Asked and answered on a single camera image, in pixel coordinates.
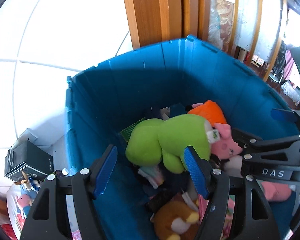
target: brown plush toy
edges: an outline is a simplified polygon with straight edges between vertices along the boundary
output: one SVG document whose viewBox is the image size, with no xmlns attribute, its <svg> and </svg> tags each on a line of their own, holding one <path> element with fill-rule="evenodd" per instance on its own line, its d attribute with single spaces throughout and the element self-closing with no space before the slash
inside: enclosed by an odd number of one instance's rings
<svg viewBox="0 0 300 240">
<path fill-rule="evenodd" d="M 170 201 L 154 215 L 154 231 L 160 240 L 191 240 L 197 231 L 199 214 L 185 203 Z"/>
</svg>

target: wooden floor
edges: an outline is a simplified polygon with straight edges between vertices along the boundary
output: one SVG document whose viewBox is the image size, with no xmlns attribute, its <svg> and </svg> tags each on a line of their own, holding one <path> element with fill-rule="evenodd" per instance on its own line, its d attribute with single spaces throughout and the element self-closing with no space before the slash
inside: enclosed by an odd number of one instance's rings
<svg viewBox="0 0 300 240">
<path fill-rule="evenodd" d="M 265 69 L 263 69 L 262 67 L 257 67 L 257 66 L 255 66 L 254 64 L 250 64 L 250 68 L 262 79 L 264 76 L 265 76 L 265 74 L 266 74 L 266 70 Z M 292 101 L 292 99 L 289 97 L 289 96 L 287 96 L 287 95 L 285 95 L 284 93 L 283 93 L 283 90 L 282 90 L 282 88 L 281 88 L 281 86 L 280 85 L 278 85 L 276 82 L 273 82 L 272 80 L 271 80 L 271 78 L 268 78 L 268 80 L 267 80 L 267 84 L 269 84 L 271 87 L 273 87 L 282 97 L 283 97 L 283 99 L 287 102 L 287 104 L 289 105 L 289 107 L 291 108 L 291 109 L 296 109 L 296 110 L 299 110 L 300 109 L 300 107 L 298 107 L 298 106 L 296 106 L 296 104 Z"/>
</svg>

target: pink pig plush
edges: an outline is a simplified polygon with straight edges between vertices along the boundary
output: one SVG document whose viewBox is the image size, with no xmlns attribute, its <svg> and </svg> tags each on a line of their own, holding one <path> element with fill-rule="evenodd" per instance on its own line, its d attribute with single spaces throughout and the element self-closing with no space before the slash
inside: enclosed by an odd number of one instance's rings
<svg viewBox="0 0 300 240">
<path fill-rule="evenodd" d="M 214 128 L 219 131 L 220 141 L 211 144 L 211 153 L 220 160 L 226 160 L 242 152 L 242 148 L 232 139 L 229 124 L 215 123 Z"/>
</svg>

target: silver screw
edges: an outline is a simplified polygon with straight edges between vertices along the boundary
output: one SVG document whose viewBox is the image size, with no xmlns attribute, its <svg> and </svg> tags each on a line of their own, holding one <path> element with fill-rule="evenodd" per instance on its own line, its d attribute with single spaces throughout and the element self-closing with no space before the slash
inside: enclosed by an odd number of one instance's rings
<svg viewBox="0 0 300 240">
<path fill-rule="evenodd" d="M 248 181 L 253 181 L 253 176 L 249 174 L 249 175 L 246 176 L 246 179 Z"/>
<path fill-rule="evenodd" d="M 245 158 L 246 160 L 250 160 L 250 159 L 252 158 L 252 156 L 251 156 L 251 154 L 246 154 L 246 155 L 244 156 L 244 158 Z"/>
<path fill-rule="evenodd" d="M 82 174 L 82 175 L 86 175 L 86 174 L 88 174 L 89 173 L 89 169 L 87 169 L 87 168 L 83 168 L 81 171 L 80 171 L 80 174 Z"/>
<path fill-rule="evenodd" d="M 55 177 L 56 176 L 54 174 L 50 174 L 50 175 L 48 175 L 47 180 L 54 180 Z"/>
<path fill-rule="evenodd" d="M 220 175 L 221 174 L 221 170 L 219 170 L 219 169 L 213 169 L 212 173 L 215 174 L 215 175 Z"/>
</svg>

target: blue plastic bin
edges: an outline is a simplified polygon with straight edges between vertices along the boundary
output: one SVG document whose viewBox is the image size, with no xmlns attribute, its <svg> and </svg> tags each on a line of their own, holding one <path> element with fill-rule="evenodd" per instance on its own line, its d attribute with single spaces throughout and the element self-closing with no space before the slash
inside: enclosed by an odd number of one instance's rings
<svg viewBox="0 0 300 240">
<path fill-rule="evenodd" d="M 289 109 L 275 90 L 247 66 L 193 36 L 162 42 L 114 57 L 68 77 L 66 150 L 70 167 L 89 167 L 109 144 L 118 161 L 106 191 L 94 203 L 108 239 L 157 239 L 143 204 L 147 196 L 125 158 L 119 132 L 151 106 L 184 106 L 211 99 L 228 123 L 263 139 L 298 134 L 293 123 L 275 121 L 272 108 Z M 282 205 L 281 234 L 293 208 Z"/>
</svg>

